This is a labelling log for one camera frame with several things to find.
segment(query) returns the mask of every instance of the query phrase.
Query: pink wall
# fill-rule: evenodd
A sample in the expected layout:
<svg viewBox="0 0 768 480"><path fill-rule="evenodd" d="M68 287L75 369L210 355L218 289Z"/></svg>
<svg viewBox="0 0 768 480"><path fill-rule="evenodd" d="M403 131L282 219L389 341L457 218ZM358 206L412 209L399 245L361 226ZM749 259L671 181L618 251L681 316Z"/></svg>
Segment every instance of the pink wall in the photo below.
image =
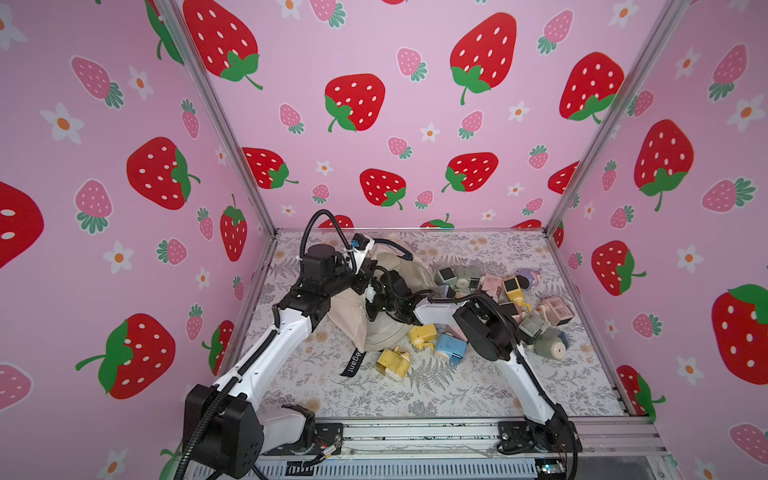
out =
<svg viewBox="0 0 768 480"><path fill-rule="evenodd" d="M556 183L597 127L567 118L582 95L597 94L597 105L615 93L664 4L177 1L277 227L303 227L314 197L356 227L418 227L446 214L457 227L546 223L561 198L552 189L562 191ZM593 52L604 55L582 61ZM474 65L479 79L463 71ZM538 145L547 150L532 154ZM448 166L468 169L453 179L467 191L449 186Z"/></svg>
<svg viewBox="0 0 768 480"><path fill-rule="evenodd" d="M166 48L157 58L144 2L6 4L0 476L158 478L171 459L161 451L180 440L187 387L214 379L201 343L210 345L219 325L238 317L243 302L233 279L247 291L266 237L233 166L217 161L220 141L186 68ZM77 60L73 71L74 56L98 65ZM106 98L119 98L112 103L119 110ZM196 119L184 115L191 131L184 99L196 111ZM139 150L156 137L167 140ZM186 202L189 177L180 174L176 148L200 178ZM81 187L86 197L76 197ZM232 194L247 225L237 261L220 234ZM210 215L202 232L201 207ZM171 239L163 263L156 250ZM202 286L201 269L208 272ZM198 332L200 320L192 320L190 341L195 305L202 324Z"/></svg>
<svg viewBox="0 0 768 480"><path fill-rule="evenodd" d="M608 354L644 379L638 409L688 479L768 477L766 18L764 2L691 6L642 86L650 106L641 94L564 219L560 253Z"/></svg>

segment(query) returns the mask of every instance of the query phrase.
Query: black label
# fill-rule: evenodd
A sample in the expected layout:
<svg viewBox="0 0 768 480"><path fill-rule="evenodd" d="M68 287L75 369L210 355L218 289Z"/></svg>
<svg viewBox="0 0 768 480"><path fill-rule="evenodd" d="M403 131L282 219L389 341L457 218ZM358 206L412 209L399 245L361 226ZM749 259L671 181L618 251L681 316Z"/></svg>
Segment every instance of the black label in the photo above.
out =
<svg viewBox="0 0 768 480"><path fill-rule="evenodd" d="M349 359L349 363L346 364L346 368L341 373L341 376L353 377L357 375L357 371L360 370L360 365L362 364L362 359L364 358L366 358L366 353L355 349L355 352Z"/></svg>

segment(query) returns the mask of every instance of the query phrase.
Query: pink strawberry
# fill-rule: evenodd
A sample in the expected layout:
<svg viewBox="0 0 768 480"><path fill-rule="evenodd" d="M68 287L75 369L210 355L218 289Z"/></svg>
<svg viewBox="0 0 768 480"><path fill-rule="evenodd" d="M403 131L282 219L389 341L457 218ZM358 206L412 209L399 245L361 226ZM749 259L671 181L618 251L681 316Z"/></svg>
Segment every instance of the pink strawberry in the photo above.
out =
<svg viewBox="0 0 768 480"><path fill-rule="evenodd" d="M197 221L200 223L200 233L205 240L214 238L214 219L208 215L208 210L200 208L197 211Z"/></svg>
<svg viewBox="0 0 768 480"><path fill-rule="evenodd" d="M26 399L34 384L24 370L13 363L0 362L0 412Z"/></svg>
<svg viewBox="0 0 768 480"><path fill-rule="evenodd" d="M123 102L123 92L120 91L120 85L109 81L109 74L104 67L95 61L77 55L70 59L70 65L80 83L93 98L103 100L108 107L115 110L122 108L125 102Z"/></svg>
<svg viewBox="0 0 768 480"><path fill-rule="evenodd" d="M203 329L203 307L196 303L192 306L187 319L187 337L190 342L194 342L200 331Z"/></svg>
<svg viewBox="0 0 768 480"><path fill-rule="evenodd" d="M107 217L112 215L112 200L107 189L98 180L87 180L74 196L74 205L80 210L75 218L80 228L91 235L104 232L109 227Z"/></svg>
<svg viewBox="0 0 768 480"><path fill-rule="evenodd" d="M462 127L458 130L458 135L462 140L469 140L475 136L475 132L480 130L480 127L482 127L482 112L476 110L464 117Z"/></svg>
<svg viewBox="0 0 768 480"><path fill-rule="evenodd" d="M768 432L751 423L736 425L729 431L733 444L763 465L768 465Z"/></svg>
<svg viewBox="0 0 768 480"><path fill-rule="evenodd" d="M574 13L571 10L563 10L544 26L544 36L538 39L539 55L549 55L558 47L558 43L565 40L571 31L571 23L574 21Z"/></svg>
<svg viewBox="0 0 768 480"><path fill-rule="evenodd" d="M185 98L184 101L181 102L181 110L181 121L184 123L190 137L194 140L197 138L197 133L200 131L200 122L197 121L197 116L195 115L197 112L192 106L192 102L189 98Z"/></svg>
<svg viewBox="0 0 768 480"><path fill-rule="evenodd" d="M312 200L318 204L324 204L330 196L331 193L325 184L320 184L312 189Z"/></svg>
<svg viewBox="0 0 768 480"><path fill-rule="evenodd" d="M529 155L531 155L531 158L528 159L528 164L530 164L536 170L543 168L543 166L547 163L547 160L549 160L549 154L547 153L547 148L544 145L536 145L536 147L531 150Z"/></svg>
<svg viewBox="0 0 768 480"><path fill-rule="evenodd" d="M616 162L611 159L605 164L605 172L603 173L603 191L607 192L614 186L616 181Z"/></svg>
<svg viewBox="0 0 768 480"><path fill-rule="evenodd" d="M754 198L757 187L752 180L739 178L735 182L729 178L721 180L701 197L701 206L707 210L724 214L733 207L742 208Z"/></svg>
<svg viewBox="0 0 768 480"><path fill-rule="evenodd" d="M647 339L661 335L662 325L663 324L659 321L659 317L654 316L653 313L649 315L641 313L632 320L632 328L634 331Z"/></svg>
<svg viewBox="0 0 768 480"><path fill-rule="evenodd" d="M329 27L340 28L344 25L346 13L341 3L336 3L336 0L310 0L310 4L317 19L328 22Z"/></svg>
<svg viewBox="0 0 768 480"><path fill-rule="evenodd" d="M288 131L294 135L304 132L304 124L301 123L301 115L295 108L288 104L280 105L280 121L288 127Z"/></svg>
<svg viewBox="0 0 768 480"><path fill-rule="evenodd" d="M640 117L654 103L654 94L648 90L643 90L639 95L635 95L627 109L627 115L630 117Z"/></svg>
<svg viewBox="0 0 768 480"><path fill-rule="evenodd" d="M736 88L733 83L741 78L746 70L746 45L738 44L730 49L728 55L720 61L712 74L714 83L710 85L710 100L725 98Z"/></svg>
<svg viewBox="0 0 768 480"><path fill-rule="evenodd" d="M235 289L235 298L238 300L243 299L243 281L240 279L239 276L235 277L235 280L232 280L232 288Z"/></svg>
<svg viewBox="0 0 768 480"><path fill-rule="evenodd" d="M424 210L429 206L433 198L434 195L432 194L431 190L424 190L418 196L416 196L416 202L414 202L414 205L416 205L416 208L419 210Z"/></svg>
<svg viewBox="0 0 768 480"><path fill-rule="evenodd" d="M528 215L533 215L533 213L541 208L541 205L544 204L544 199L539 197L535 198L534 200L531 200L530 202L525 204L525 208L523 209L523 215L526 217Z"/></svg>
<svg viewBox="0 0 768 480"><path fill-rule="evenodd" d="M633 218L634 208L631 205L624 205L624 208L617 208L614 214L611 215L611 226L622 229L627 226L627 223L632 223Z"/></svg>
<svg viewBox="0 0 768 480"><path fill-rule="evenodd" d="M408 142L402 138L390 137L386 144L390 154L400 156L403 160L413 155L413 150L408 146Z"/></svg>
<svg viewBox="0 0 768 480"><path fill-rule="evenodd" d="M422 54L410 48L400 48L397 51L397 65L400 73L410 77L411 81L421 81L427 76L427 64L422 61Z"/></svg>
<svg viewBox="0 0 768 480"><path fill-rule="evenodd" d="M568 258L568 266L573 270L576 270L581 266L581 252L573 252Z"/></svg>
<svg viewBox="0 0 768 480"><path fill-rule="evenodd" d="M157 259L163 263L170 263L171 265L178 265L187 258L187 248L175 238L171 238L166 241L163 239L158 245Z"/></svg>

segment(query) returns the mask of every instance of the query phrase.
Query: floral tablecloth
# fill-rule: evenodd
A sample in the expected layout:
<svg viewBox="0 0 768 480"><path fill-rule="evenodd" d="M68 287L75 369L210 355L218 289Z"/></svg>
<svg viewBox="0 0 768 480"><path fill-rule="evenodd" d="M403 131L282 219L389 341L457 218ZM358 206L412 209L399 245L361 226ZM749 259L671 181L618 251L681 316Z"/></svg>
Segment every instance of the floral tablecloth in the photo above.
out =
<svg viewBox="0 0 768 480"><path fill-rule="evenodd" d="M368 233L384 237L390 231ZM573 305L545 239L538 232L459 232L414 230L399 232L399 242L434 270L444 265L479 266L483 273L508 276L519 268L541 268L541 282L526 295L534 305L546 296L562 296ZM279 301L298 277L296 255L301 233L278 236L276 253L263 286L242 352L272 322L270 306ZM313 243L340 245L335 230L315 230ZM625 415L611 388L581 320L560 327L571 346L562 361L528 356L541 384L569 415ZM345 369L354 346L342 331L324 320L277 373L262 405L298 403L319 417L507 417L522 408L509 384L489 362L467 348L458 366L438 361L429 350L414 351L406 336L400 344L411 356L411 369L402 383L377 373L376 352L366 354L357 374Z"/></svg>

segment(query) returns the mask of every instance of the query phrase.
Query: white flower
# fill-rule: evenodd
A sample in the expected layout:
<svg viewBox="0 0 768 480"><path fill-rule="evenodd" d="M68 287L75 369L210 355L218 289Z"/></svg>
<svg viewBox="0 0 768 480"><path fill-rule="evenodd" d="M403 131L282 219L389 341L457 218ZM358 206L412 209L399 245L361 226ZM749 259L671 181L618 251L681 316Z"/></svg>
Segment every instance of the white flower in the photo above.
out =
<svg viewBox="0 0 768 480"><path fill-rule="evenodd" d="M53 125L51 136L54 140L61 140L66 137L77 145L82 143L78 131L81 130L85 124L82 120L70 117L64 104L61 102L57 103L55 113L49 110L40 110L40 115L42 115L45 121Z"/></svg>
<svg viewBox="0 0 768 480"><path fill-rule="evenodd" d="M508 196L509 195L515 195L517 197L520 194L520 192L525 190L525 187L521 187L520 186L520 182L518 182L518 183L512 185L511 187L507 187L507 190L508 190L508 192L507 192Z"/></svg>
<svg viewBox="0 0 768 480"><path fill-rule="evenodd" d="M592 207L592 202L584 205L584 218L588 218L589 220L592 220L593 213L594 213L594 207Z"/></svg>
<svg viewBox="0 0 768 480"><path fill-rule="evenodd" d="M299 7L303 0L277 0L278 5L283 6L283 18L287 18L288 15L299 19Z"/></svg>
<svg viewBox="0 0 768 480"><path fill-rule="evenodd" d="M227 152L221 145L216 149L216 159L219 161L219 165L227 166Z"/></svg>
<svg viewBox="0 0 768 480"><path fill-rule="evenodd" d="M752 101L739 100L736 102L736 113L726 121L727 124L736 124L739 132L744 132L751 121L759 120L766 116L766 111L760 108L763 103L763 94L757 95Z"/></svg>
<svg viewBox="0 0 768 480"><path fill-rule="evenodd" d="M622 28L626 27L627 20L637 13L637 10L640 10L640 7L633 4L634 0L625 0L624 3L614 4L614 16L611 18L611 21L608 22L608 26L611 27L612 25L619 24Z"/></svg>
<svg viewBox="0 0 768 480"><path fill-rule="evenodd" d="M195 275L194 279L197 280L197 289L202 290L204 286L210 285L210 272L207 272L203 267L200 267L200 274Z"/></svg>
<svg viewBox="0 0 768 480"><path fill-rule="evenodd" d="M16 40L18 43L27 43L27 38L21 33L18 28L13 26L13 15L11 15L11 8L7 5L0 3L0 48L8 51L11 47L11 40Z"/></svg>
<svg viewBox="0 0 768 480"><path fill-rule="evenodd" d="M699 460L698 457L694 457L694 462L696 462L696 470L694 473L698 478L701 478L701 480L720 480L717 475L715 475L715 465L704 463Z"/></svg>
<svg viewBox="0 0 768 480"><path fill-rule="evenodd" d="M133 255L134 250L132 248L123 249L120 242L115 242L114 249L102 256L104 260L112 263L112 274L114 275L120 270L130 270L133 268L131 266L131 257Z"/></svg>
<svg viewBox="0 0 768 480"><path fill-rule="evenodd" d="M422 141L435 141L435 137L437 137L437 134L440 133L440 130L435 128L435 124L429 124L427 128L422 128L422 133L424 134Z"/></svg>
<svg viewBox="0 0 768 480"><path fill-rule="evenodd" d="M112 480L116 475L125 472L125 464L123 461L127 454L128 449L125 449L120 453L109 452L109 455L107 455L107 464L98 471L96 480Z"/></svg>
<svg viewBox="0 0 768 480"><path fill-rule="evenodd" d="M509 115L507 120L523 121L523 115L527 114L529 111L531 111L531 109L525 106L523 100L520 100L519 104L512 105L509 108L509 113L511 113L511 115Z"/></svg>
<svg viewBox="0 0 768 480"><path fill-rule="evenodd" d="M685 250L677 249L677 268L687 268L689 272L696 271L696 265L704 261L704 257L696 255L696 245L691 245Z"/></svg>
<svg viewBox="0 0 768 480"><path fill-rule="evenodd" d="M611 336L611 339L614 339L616 334L619 333L619 329L616 328L613 320L605 320L605 332Z"/></svg>
<svg viewBox="0 0 768 480"><path fill-rule="evenodd" d="M689 358L686 360L678 356L677 363L680 364L680 368L677 369L677 374L679 376L686 377L691 385L696 385L696 379L704 378L704 374L701 372L701 370L696 368L695 358Z"/></svg>
<svg viewBox="0 0 768 480"><path fill-rule="evenodd" d="M151 95L154 93L154 90L152 90L152 87L149 86L147 83L147 72L146 71L136 71L135 68L128 65L128 70L131 71L131 79L128 81L128 84L131 86L131 88L135 90L139 90L139 96L141 96L141 100L147 100L147 95Z"/></svg>
<svg viewBox="0 0 768 480"><path fill-rule="evenodd" d="M674 65L677 67L677 73L674 75L674 79L677 80L683 75L690 77L690 74L694 72L694 65L699 61L699 58L701 58L701 53L694 53L692 48L688 48L688 52L686 52L685 56L678 60Z"/></svg>
<svg viewBox="0 0 768 480"><path fill-rule="evenodd" d="M330 166L330 162L317 162L317 168L315 169L315 172L320 172L325 177L327 177L328 174L332 171L333 169Z"/></svg>

